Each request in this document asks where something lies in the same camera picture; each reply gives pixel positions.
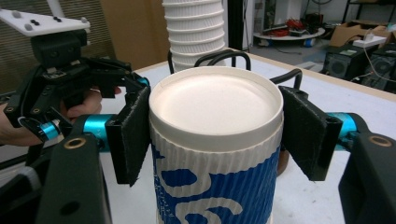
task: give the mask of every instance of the person's hand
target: person's hand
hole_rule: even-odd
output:
[[[115,89],[115,93],[120,93],[120,88]],[[61,103],[61,112],[64,116],[72,121],[78,116],[84,114],[97,114],[101,111],[102,96],[97,90],[90,90],[85,92],[84,102],[81,105],[76,105],[68,110],[65,109]],[[28,147],[40,144],[41,141],[33,133],[24,127],[14,128],[9,123],[8,118],[3,113],[6,105],[0,105],[0,144],[13,145],[20,147]]]

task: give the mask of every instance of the stack of paper cups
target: stack of paper cups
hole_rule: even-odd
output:
[[[224,48],[221,0],[163,0],[163,6],[176,72]]]
[[[155,86],[149,106],[157,223],[268,223],[283,127],[274,83],[192,68]]]

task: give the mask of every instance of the blue and white cup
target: blue and white cup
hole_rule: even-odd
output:
[[[267,223],[283,128],[277,86],[198,67],[162,80],[149,105],[158,223]]]

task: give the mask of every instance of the white table surface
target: white table surface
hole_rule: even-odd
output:
[[[264,77],[276,77],[289,72],[291,65],[252,56],[252,71]],[[237,67],[244,68],[242,58]],[[382,133],[396,139],[396,95],[366,88],[340,79],[325,77],[304,71],[301,90],[309,94],[309,100],[325,112],[353,112],[361,115],[374,133]],[[154,87],[161,79],[169,76],[167,63],[160,63],[136,71],[147,77]],[[292,81],[284,85],[292,86]],[[104,114],[117,114],[124,106],[123,94],[116,100],[103,101]],[[273,207],[275,224],[345,223],[338,183],[346,167],[349,153],[335,151],[332,163],[323,182],[310,182],[290,159],[286,171],[276,180]],[[109,153],[102,153],[108,194],[115,224],[156,223],[156,202],[152,178],[152,158],[149,150],[136,184],[118,185]]]

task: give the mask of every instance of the electronics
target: electronics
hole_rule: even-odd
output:
[[[367,54],[377,49],[377,46],[366,48]],[[364,69],[368,64],[367,56],[363,48],[352,45],[344,45],[339,48],[329,49],[326,54],[323,73],[344,80],[364,75]]]
[[[370,61],[373,67],[368,64],[365,69],[365,74],[372,74],[364,77],[361,85],[384,91],[389,83],[387,79],[396,78],[396,44],[390,43],[381,49],[377,49],[370,57]]]

